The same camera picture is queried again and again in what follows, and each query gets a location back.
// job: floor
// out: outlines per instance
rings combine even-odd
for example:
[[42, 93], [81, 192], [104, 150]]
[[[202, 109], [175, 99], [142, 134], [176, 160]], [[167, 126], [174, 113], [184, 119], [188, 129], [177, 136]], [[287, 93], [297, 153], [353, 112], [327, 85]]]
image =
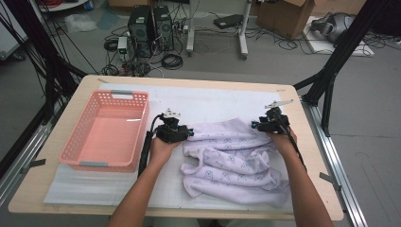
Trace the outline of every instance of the floor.
[[[116, 16], [106, 9], [89, 12], [81, 9], [68, 13], [87, 13], [99, 28], [70, 34], [71, 39], [99, 71], [105, 65], [104, 37], [124, 26], [127, 16]], [[254, 18], [250, 26], [254, 27]], [[82, 58], [65, 35], [61, 36], [71, 62], [86, 72], [94, 70]], [[283, 49], [270, 35], [247, 39], [249, 57], [242, 60], [237, 37], [215, 32], [197, 33], [195, 52], [183, 51], [183, 67], [178, 71], [153, 70], [148, 76], [168, 79], [206, 79], [255, 83], [295, 84], [322, 69], [328, 55], [307, 55], [303, 49]], [[401, 51], [372, 47], [375, 56], [352, 57], [337, 77], [330, 117], [330, 133], [357, 201], [369, 226], [399, 226], [401, 223]], [[25, 126], [44, 103], [43, 92], [28, 60], [0, 61], [0, 159], [12, 146]], [[305, 94], [307, 88], [299, 91]], [[7, 209], [9, 199], [0, 208], [2, 226], [104, 226], [104, 216], [18, 215]], [[208, 220], [201, 220], [206, 226]], [[276, 226], [295, 226], [293, 221], [277, 221]], [[345, 217], [335, 226], [352, 226]]]

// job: black pole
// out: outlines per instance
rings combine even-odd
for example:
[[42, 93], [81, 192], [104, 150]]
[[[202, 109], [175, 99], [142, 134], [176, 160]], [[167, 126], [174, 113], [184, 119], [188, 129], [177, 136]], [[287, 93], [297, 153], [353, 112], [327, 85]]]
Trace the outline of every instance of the black pole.
[[391, 1], [367, 0], [354, 22], [340, 39], [338, 46], [324, 68], [318, 74], [294, 85], [295, 89], [299, 90], [312, 84], [309, 91], [302, 96], [303, 101], [311, 106], [317, 106], [319, 99], [325, 94], [322, 127], [326, 136], [330, 136], [328, 126], [336, 76], [363, 40], [377, 16], [384, 11]]

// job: hand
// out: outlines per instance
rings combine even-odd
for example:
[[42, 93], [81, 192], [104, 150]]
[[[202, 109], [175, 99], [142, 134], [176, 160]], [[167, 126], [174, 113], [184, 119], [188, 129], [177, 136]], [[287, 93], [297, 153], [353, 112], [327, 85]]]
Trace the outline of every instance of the hand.
[[[295, 143], [296, 143], [297, 135], [294, 133], [294, 131], [290, 127], [288, 127], [288, 129], [289, 129], [289, 133], [291, 134], [292, 138], [295, 140]], [[295, 148], [294, 148], [294, 146], [292, 146], [291, 141], [289, 141], [289, 138], [287, 135], [269, 132], [268, 136], [274, 142], [275, 146], [277, 147], [277, 150], [282, 155], [284, 152], [295, 152]]]
[[154, 138], [150, 146], [150, 165], [164, 166], [170, 159], [171, 153], [181, 142], [168, 144], [158, 137]]

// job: computer tower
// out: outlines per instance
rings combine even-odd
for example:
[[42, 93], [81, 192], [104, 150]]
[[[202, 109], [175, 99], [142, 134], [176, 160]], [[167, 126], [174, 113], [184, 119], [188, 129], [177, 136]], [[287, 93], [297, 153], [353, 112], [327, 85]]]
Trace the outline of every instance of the computer tower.
[[173, 29], [172, 20], [167, 6], [153, 8], [154, 24], [156, 25], [156, 39], [159, 50], [173, 50]]
[[155, 31], [150, 6], [136, 5], [132, 8], [128, 30], [131, 35], [134, 56], [139, 58], [151, 57], [153, 55], [151, 46], [155, 40]]

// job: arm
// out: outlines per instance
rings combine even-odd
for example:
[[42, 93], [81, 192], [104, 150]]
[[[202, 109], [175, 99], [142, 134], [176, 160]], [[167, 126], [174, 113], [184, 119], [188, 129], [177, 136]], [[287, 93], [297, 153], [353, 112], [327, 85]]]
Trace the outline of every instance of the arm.
[[[296, 135], [290, 131], [296, 141]], [[269, 133], [286, 163], [295, 222], [302, 226], [333, 226], [333, 222], [288, 137]]]
[[141, 176], [115, 209], [108, 226], [142, 226], [151, 192], [157, 177], [171, 156], [172, 150], [180, 143], [167, 144], [159, 138], [152, 141], [150, 160]]

